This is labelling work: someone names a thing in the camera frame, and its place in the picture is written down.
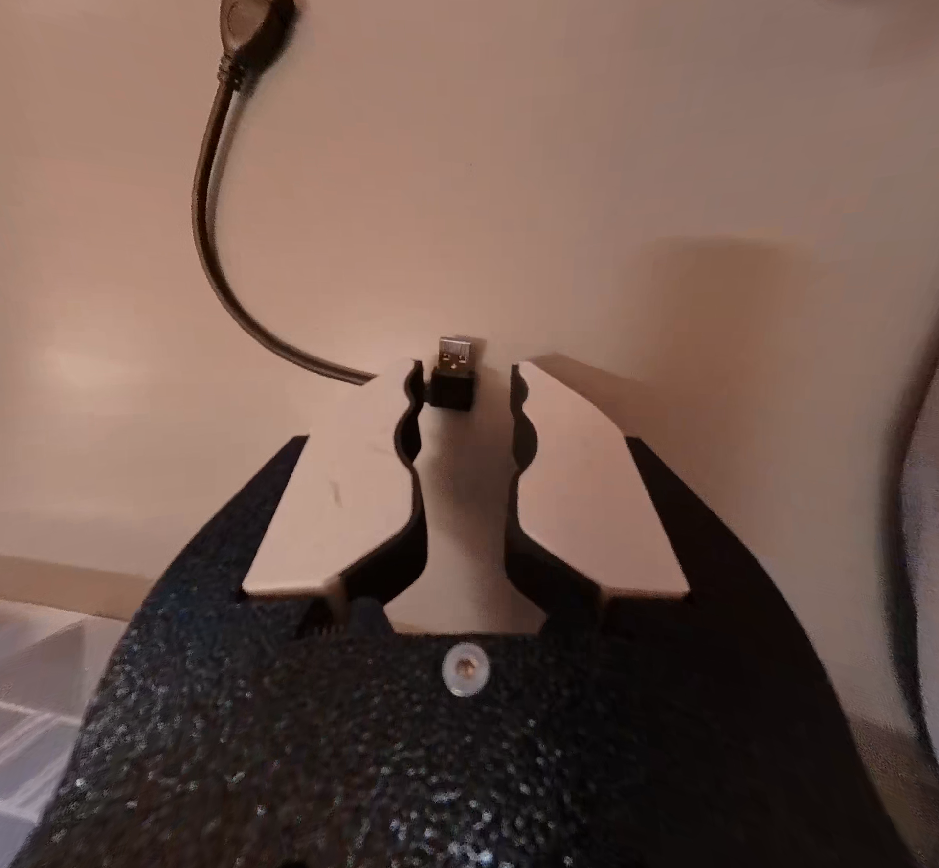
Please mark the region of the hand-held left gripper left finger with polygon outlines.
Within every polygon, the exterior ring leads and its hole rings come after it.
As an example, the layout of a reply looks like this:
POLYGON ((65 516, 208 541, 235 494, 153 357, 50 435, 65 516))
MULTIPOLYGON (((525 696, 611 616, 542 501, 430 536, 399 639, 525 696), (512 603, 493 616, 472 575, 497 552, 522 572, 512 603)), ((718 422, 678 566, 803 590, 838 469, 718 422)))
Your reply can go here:
POLYGON ((314 598, 341 616, 362 599, 386 607, 420 578, 424 392, 421 361, 399 359, 313 422, 241 582, 246 597, 314 598))

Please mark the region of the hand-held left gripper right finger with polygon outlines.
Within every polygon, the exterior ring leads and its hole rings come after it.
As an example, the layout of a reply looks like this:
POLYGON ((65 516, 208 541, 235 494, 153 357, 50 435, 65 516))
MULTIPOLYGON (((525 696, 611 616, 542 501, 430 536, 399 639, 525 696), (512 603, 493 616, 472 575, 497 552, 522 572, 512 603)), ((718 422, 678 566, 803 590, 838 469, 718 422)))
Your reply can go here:
POLYGON ((617 424, 532 361, 512 367, 510 412, 512 586, 546 617, 686 601, 687 576, 617 424))

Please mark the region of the clear plastic bin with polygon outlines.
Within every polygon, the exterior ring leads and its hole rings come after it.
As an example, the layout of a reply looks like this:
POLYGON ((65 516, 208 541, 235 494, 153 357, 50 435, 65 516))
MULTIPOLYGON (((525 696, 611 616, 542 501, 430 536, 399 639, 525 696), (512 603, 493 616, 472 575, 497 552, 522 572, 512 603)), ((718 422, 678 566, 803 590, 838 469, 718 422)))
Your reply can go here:
POLYGON ((1 602, 2 859, 39 822, 127 623, 1 602))

